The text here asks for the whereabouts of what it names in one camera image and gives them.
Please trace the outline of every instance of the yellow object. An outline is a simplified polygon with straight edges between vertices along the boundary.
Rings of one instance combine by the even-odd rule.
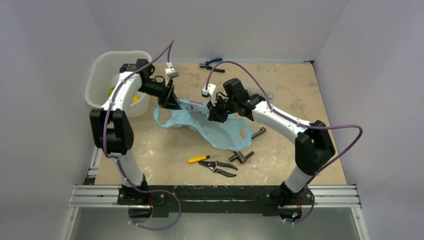
[[[137,100],[139,100],[139,99],[140,99],[140,97],[139,97],[139,96],[137,96],[137,95],[135,95],[135,96],[132,98],[132,103],[137,102]]]
[[[199,161],[202,161],[202,160],[206,160],[206,159],[208,159],[208,158],[211,158],[211,157],[215,157],[215,156],[218,156],[219,154],[216,154],[216,155],[205,155],[205,156],[198,156],[198,157],[193,157],[193,158],[190,158],[189,160],[188,160],[188,163],[189,164],[192,164],[192,163],[195,163],[195,162],[199,162]]]

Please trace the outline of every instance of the black metal rod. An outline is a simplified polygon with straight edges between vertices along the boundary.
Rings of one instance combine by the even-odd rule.
[[[253,139],[257,138],[258,136],[262,135],[266,131],[267,131],[267,129],[265,127],[261,127],[259,129],[259,131],[255,132],[252,135],[252,138],[251,139],[253,140]],[[246,156],[243,156],[242,152],[240,152],[240,151],[233,151],[233,153],[234,153],[234,155],[232,155],[230,158],[228,158],[228,160],[230,162],[232,162],[232,161],[234,161],[236,159],[239,159],[239,161],[240,161],[241,164],[244,164],[247,161],[247,159],[250,158],[254,154],[253,151],[249,152],[249,154],[247,154]]]

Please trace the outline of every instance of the white connector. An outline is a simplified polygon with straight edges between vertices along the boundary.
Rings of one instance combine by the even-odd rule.
[[[214,84],[208,84],[206,90],[206,84],[201,90],[201,95],[205,98],[210,98],[210,102],[213,106],[217,103],[217,86]]]
[[[168,85],[168,82],[170,79],[174,79],[180,75],[178,72],[178,69],[173,66],[172,62],[167,62],[166,66],[168,68],[165,68],[165,85]]]

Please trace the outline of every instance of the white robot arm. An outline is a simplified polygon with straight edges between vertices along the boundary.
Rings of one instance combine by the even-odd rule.
[[[285,199],[295,198],[308,184],[309,180],[336,153],[328,130],[312,130],[303,126],[325,127],[319,120],[309,122],[292,116],[277,107],[268,105],[266,99],[258,94],[249,94],[238,78],[223,84],[226,96],[219,96],[217,87],[208,84],[202,89],[202,96],[210,98],[207,104],[210,121],[225,122],[229,114],[238,113],[251,121],[264,124],[289,139],[295,146],[296,167],[281,184],[281,206]],[[276,114],[275,111],[295,120],[297,124]]]

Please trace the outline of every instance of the plastic bag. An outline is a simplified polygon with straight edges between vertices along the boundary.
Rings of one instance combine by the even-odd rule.
[[[241,151],[252,144],[252,129],[244,119],[237,119],[234,114],[228,116],[224,123],[209,121],[208,107],[201,102],[193,102],[187,99],[178,99],[182,110],[170,110],[171,117],[165,124],[159,122],[159,110],[153,112],[156,123],[162,128],[187,126],[198,131],[204,139],[217,149]],[[241,129],[244,128],[246,136],[242,138]]]

